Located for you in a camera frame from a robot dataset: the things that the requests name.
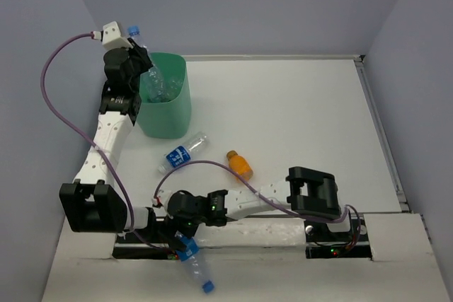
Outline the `clear bottle white cap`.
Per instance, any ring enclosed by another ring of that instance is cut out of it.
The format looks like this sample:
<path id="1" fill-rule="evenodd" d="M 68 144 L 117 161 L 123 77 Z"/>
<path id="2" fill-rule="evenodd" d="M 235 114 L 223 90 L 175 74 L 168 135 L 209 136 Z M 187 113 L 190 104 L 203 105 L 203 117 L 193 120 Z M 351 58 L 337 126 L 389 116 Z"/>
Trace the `clear bottle white cap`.
<path id="1" fill-rule="evenodd" d="M 129 36 L 149 54 L 148 47 L 143 41 L 141 31 L 137 25 L 127 28 Z M 147 100 L 150 103 L 165 103 L 167 101 L 166 84 L 159 68 L 152 62 L 153 66 L 142 77 L 147 92 Z"/>

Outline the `crushed clear bottle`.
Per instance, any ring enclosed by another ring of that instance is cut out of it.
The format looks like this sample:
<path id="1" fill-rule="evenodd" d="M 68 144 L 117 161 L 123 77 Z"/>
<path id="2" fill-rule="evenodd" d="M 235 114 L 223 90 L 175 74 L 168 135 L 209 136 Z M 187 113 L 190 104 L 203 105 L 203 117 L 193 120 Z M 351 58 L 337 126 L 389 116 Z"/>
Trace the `crushed clear bottle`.
<path id="1" fill-rule="evenodd" d="M 176 99 L 183 87 L 184 77 L 172 76 L 166 80 L 166 98 L 171 101 Z"/>

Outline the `blue label bottle white cap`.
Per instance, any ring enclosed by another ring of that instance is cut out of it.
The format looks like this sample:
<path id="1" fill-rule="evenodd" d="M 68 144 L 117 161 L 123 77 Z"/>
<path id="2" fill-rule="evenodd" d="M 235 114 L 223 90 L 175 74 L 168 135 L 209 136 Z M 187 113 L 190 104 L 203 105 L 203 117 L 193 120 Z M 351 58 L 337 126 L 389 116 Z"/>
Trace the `blue label bottle white cap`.
<path id="1" fill-rule="evenodd" d="M 170 170 L 177 168 L 189 161 L 193 161 L 199 153 L 203 152 L 209 144 L 207 135 L 204 132 L 198 132 L 190 137 L 186 142 L 178 145 L 168 152 L 157 170 L 165 175 Z"/>

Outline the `orange juice bottle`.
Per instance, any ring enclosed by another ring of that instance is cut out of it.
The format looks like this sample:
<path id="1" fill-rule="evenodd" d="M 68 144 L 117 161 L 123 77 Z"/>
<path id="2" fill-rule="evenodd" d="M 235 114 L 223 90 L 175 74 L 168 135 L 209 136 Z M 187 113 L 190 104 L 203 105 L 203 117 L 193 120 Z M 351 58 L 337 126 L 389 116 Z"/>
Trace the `orange juice bottle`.
<path id="1" fill-rule="evenodd" d="M 239 174 L 244 180 L 249 181 L 253 177 L 253 170 L 247 160 L 237 154 L 235 150 L 231 150 L 226 154 L 226 159 L 229 168 Z"/>

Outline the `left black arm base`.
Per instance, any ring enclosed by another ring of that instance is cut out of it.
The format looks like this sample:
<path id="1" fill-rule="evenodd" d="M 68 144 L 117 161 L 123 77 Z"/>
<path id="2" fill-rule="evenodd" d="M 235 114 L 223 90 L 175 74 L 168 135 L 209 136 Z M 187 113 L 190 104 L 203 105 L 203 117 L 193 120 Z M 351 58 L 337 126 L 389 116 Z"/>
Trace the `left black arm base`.
<path id="1" fill-rule="evenodd" d="M 170 250 L 168 243 L 150 227 L 138 230 L 138 234 L 152 247 L 143 243 L 133 233 L 116 236 L 112 256 L 118 260 L 177 260 L 175 251 Z"/>

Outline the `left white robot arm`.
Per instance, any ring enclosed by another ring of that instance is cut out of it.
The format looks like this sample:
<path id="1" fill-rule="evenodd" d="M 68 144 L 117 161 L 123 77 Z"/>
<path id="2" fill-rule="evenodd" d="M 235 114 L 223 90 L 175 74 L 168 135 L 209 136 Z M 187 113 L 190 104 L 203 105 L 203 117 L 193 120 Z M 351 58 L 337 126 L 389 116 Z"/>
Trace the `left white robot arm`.
<path id="1" fill-rule="evenodd" d="M 156 235 L 153 212 L 133 207 L 118 194 L 116 168 L 125 141 L 135 125 L 142 103 L 140 76 L 151 67 L 146 50 L 134 42 L 103 56 L 106 81 L 101 95 L 96 134 L 80 171 L 59 191 L 67 221 L 78 233 L 126 233 L 142 242 Z"/>

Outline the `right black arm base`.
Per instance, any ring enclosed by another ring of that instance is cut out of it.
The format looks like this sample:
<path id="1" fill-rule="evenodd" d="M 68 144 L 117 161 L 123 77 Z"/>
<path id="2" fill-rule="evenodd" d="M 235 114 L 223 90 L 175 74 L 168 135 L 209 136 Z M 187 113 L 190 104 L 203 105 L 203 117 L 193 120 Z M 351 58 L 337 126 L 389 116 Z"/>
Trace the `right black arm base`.
<path id="1" fill-rule="evenodd" d="M 365 219 L 351 218 L 351 230 L 331 232 L 324 223 L 305 221 L 306 249 L 309 260 L 333 258 L 372 258 Z"/>

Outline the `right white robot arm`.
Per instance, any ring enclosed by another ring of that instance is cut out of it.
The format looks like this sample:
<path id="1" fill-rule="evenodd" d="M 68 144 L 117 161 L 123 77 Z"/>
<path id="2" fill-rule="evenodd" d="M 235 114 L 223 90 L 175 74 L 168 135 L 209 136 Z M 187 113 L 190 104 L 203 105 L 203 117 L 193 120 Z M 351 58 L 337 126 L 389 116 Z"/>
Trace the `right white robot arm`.
<path id="1" fill-rule="evenodd" d="M 258 189 L 217 190 L 195 196 L 187 190 L 158 189 L 155 200 L 172 227 L 186 237 L 197 227 L 223 227 L 253 214 L 280 211 L 308 223 L 309 241 L 329 248 L 332 256 L 350 252 L 360 238 L 360 226 L 352 223 L 354 209 L 340 203 L 336 178 L 319 170 L 291 167 L 287 177 Z"/>

